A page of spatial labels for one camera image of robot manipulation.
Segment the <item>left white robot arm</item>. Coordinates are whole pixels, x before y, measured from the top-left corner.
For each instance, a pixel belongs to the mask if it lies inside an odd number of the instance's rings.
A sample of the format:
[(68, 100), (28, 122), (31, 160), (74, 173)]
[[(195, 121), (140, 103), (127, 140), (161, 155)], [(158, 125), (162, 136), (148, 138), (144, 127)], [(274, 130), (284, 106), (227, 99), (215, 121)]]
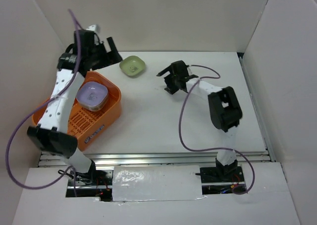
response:
[(62, 157), (87, 185), (98, 179), (96, 165), (80, 151), (77, 138), (67, 133), (68, 121), (87, 73), (122, 61), (113, 38), (108, 37), (107, 43), (109, 51), (95, 31), (74, 32), (74, 43), (58, 59), (51, 97), (39, 107), (46, 110), (37, 125), (27, 129), (27, 135), (41, 151)]

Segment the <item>green plate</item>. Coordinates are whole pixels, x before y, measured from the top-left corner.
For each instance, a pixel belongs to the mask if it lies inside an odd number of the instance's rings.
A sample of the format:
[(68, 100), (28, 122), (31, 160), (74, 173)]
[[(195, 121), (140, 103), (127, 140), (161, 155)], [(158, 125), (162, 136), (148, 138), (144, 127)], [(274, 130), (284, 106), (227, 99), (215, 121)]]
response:
[(138, 77), (146, 70), (145, 62), (138, 56), (128, 56), (119, 64), (119, 67), (130, 78)]

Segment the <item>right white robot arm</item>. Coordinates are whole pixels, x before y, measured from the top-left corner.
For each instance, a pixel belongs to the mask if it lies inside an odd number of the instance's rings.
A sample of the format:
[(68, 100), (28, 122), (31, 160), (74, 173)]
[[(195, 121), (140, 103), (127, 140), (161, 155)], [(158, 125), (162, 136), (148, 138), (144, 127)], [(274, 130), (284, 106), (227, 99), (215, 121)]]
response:
[(210, 118), (213, 126), (218, 130), (221, 144), (211, 151), (217, 151), (215, 159), (215, 176), (221, 181), (227, 181), (232, 177), (237, 168), (235, 152), (235, 139), (237, 127), (240, 124), (243, 113), (234, 89), (231, 86), (219, 87), (205, 81), (208, 76), (199, 77), (189, 70), (190, 65), (179, 60), (171, 63), (167, 68), (157, 74), (164, 77), (165, 91), (173, 95), (181, 90), (187, 93), (181, 108), (178, 123), (178, 132), (181, 144), (184, 144), (181, 135), (181, 123), (186, 102), (190, 94), (201, 97), (208, 103)]

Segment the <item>cream plate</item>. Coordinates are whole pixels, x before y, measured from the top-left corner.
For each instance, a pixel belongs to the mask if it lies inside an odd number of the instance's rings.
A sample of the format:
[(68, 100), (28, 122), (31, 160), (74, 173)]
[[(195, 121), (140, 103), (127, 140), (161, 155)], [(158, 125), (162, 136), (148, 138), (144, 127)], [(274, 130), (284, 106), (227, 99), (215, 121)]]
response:
[(99, 105), (95, 105), (95, 106), (83, 105), (82, 107), (89, 110), (89, 111), (97, 112), (97, 111), (100, 111), (104, 106), (105, 106), (104, 104), (99, 104)]

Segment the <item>purple plate top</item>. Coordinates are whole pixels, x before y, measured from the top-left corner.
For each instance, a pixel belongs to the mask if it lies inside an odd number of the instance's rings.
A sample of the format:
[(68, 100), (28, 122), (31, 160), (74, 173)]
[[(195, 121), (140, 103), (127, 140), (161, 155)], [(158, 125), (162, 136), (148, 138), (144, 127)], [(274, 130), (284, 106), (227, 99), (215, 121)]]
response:
[(108, 88), (94, 81), (84, 83), (76, 95), (76, 100), (81, 106), (105, 104), (108, 100)]

